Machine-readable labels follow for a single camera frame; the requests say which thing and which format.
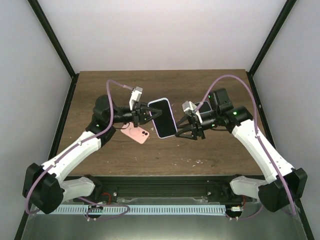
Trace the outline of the phone from purple case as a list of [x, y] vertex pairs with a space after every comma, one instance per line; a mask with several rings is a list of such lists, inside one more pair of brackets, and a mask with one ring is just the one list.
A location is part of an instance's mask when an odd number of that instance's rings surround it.
[[161, 110], [161, 115], [152, 120], [157, 136], [160, 139], [173, 137], [177, 133], [177, 126], [170, 101], [166, 97], [163, 97], [150, 101], [147, 106]]

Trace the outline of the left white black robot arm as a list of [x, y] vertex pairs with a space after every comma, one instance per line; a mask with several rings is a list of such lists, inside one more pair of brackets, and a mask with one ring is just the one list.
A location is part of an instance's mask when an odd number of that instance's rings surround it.
[[109, 95], [95, 101], [91, 122], [81, 136], [57, 156], [41, 165], [31, 164], [25, 174], [22, 195], [25, 210], [32, 204], [50, 214], [68, 200], [86, 197], [97, 202], [102, 196], [102, 183], [91, 175], [66, 180], [69, 173], [85, 158], [102, 148], [115, 134], [114, 123], [144, 125], [162, 114], [162, 110], [135, 102], [133, 108], [117, 107]]

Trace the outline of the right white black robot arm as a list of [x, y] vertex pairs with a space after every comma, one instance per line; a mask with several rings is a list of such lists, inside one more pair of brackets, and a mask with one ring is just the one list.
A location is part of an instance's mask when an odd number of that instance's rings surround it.
[[308, 175], [294, 168], [262, 134], [253, 116], [244, 107], [234, 107], [226, 89], [220, 88], [208, 94], [212, 110], [200, 113], [198, 104], [186, 101], [185, 113], [177, 122], [178, 138], [205, 139], [205, 131], [224, 127], [253, 157], [264, 179], [237, 175], [222, 188], [223, 198], [229, 202], [240, 195], [259, 200], [270, 212], [276, 212], [299, 200], [304, 192]]

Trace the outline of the pink phone case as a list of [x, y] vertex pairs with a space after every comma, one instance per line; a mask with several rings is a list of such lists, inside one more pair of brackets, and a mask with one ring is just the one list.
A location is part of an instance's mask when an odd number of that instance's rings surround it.
[[124, 125], [120, 131], [129, 137], [130, 139], [134, 140], [139, 144], [144, 144], [146, 140], [150, 137], [150, 133], [143, 128], [137, 126], [134, 127], [132, 122], [127, 123]]

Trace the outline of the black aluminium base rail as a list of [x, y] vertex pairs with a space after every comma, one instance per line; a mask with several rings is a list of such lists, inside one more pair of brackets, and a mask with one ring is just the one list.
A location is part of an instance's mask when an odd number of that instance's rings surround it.
[[237, 176], [97, 176], [99, 191], [87, 199], [95, 203], [135, 198], [195, 198], [231, 205], [252, 202], [243, 193], [233, 193], [229, 181]]

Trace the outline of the left black frame post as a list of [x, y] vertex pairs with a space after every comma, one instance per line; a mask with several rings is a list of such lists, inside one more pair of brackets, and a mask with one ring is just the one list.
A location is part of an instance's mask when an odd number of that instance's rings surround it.
[[33, 12], [35, 13], [39, 23], [41, 24], [43, 30], [45, 31], [48, 39], [50, 40], [53, 48], [55, 49], [63, 66], [65, 67], [67, 73], [73, 79], [76, 76], [76, 73], [75, 73], [63, 47], [61, 46], [61, 43], [60, 43], [58, 37], [56, 36], [45, 12], [43, 11], [39, 1], [38, 0], [27, 0], [27, 2], [29, 3], [30, 7], [32, 8]]

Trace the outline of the black frame post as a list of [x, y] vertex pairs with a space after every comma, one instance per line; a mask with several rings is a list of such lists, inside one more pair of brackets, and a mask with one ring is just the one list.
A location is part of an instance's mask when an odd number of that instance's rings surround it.
[[248, 73], [255, 75], [297, 0], [286, 0]]
[[45, 31], [48, 39], [50, 40], [53, 48], [55, 49], [63, 66], [65, 67], [67, 73], [73, 79], [76, 76], [76, 73], [75, 73], [63, 47], [61, 46], [61, 43], [60, 43], [58, 37], [56, 36], [45, 12], [43, 11], [39, 1], [38, 0], [27, 0], [27, 2], [29, 3], [30, 7], [32, 8], [33, 12], [35, 13], [39, 23], [41, 24], [43, 30]]

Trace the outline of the right black frame post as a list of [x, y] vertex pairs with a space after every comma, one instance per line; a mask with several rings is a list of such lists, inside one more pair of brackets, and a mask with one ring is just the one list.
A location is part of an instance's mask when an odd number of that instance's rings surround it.
[[286, 0], [248, 73], [255, 75], [297, 0]]

